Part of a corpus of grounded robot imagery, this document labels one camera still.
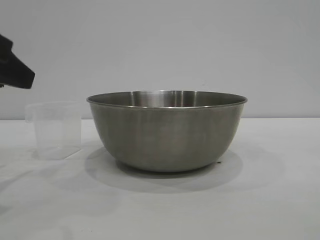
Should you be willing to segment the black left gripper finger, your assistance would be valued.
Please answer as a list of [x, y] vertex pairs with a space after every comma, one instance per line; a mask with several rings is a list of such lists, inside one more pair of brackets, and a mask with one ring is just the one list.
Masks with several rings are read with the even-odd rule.
[[0, 87], [31, 89], [35, 73], [13, 52], [13, 42], [0, 35]]

